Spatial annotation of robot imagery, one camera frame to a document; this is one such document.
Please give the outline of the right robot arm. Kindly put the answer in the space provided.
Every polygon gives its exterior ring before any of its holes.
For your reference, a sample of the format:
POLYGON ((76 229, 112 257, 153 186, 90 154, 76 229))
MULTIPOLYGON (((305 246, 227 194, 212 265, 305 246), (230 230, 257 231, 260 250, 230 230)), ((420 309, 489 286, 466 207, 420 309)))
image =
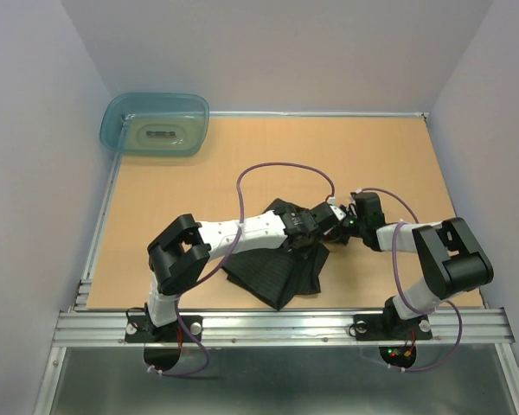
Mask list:
POLYGON ((379 195, 355 192, 350 204, 330 206, 340 220, 338 241, 361 239, 375 252, 390 252, 398 294, 390 297, 381 313, 354 317, 349 332, 359 342, 430 340, 428 315, 442 303, 489 284, 492 264, 477 238, 459 217, 422 224, 388 224, 379 195), (422 277, 408 289, 401 286, 397 254, 417 255, 422 277))

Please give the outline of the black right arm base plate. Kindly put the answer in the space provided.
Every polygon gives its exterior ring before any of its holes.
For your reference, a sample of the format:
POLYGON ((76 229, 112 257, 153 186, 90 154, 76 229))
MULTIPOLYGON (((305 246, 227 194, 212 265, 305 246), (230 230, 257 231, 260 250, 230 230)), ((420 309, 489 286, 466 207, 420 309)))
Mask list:
POLYGON ((354 316, 352 328, 359 342, 431 340, 433 333, 426 316, 409 320, 384 316, 382 313, 368 313, 354 316))

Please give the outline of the black pinstriped long sleeve shirt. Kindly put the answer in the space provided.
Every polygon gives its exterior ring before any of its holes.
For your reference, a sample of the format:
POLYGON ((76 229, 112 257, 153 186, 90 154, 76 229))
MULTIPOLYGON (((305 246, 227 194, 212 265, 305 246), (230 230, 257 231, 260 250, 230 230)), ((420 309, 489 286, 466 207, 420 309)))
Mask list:
MULTIPOLYGON (((266 211, 285 218, 290 208, 307 209, 281 199, 274 200, 266 211)), ((336 242, 339 226, 306 252, 285 249, 285 242, 275 248, 256 248, 232 254, 223 266, 227 280, 258 298, 271 308, 281 310, 295 296, 321 292, 320 274, 330 251, 326 242, 336 242)))

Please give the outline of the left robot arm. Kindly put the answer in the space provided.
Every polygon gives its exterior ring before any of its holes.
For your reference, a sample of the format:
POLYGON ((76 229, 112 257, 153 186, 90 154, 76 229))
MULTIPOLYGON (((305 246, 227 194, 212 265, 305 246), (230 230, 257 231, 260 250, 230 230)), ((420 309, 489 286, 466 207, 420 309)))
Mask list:
POLYGON ((312 209, 276 207, 243 220, 177 217, 147 247, 153 279, 145 330, 158 341, 174 334, 176 300, 196 285, 210 261, 256 249, 305 248, 348 222, 342 207, 326 201, 312 209))

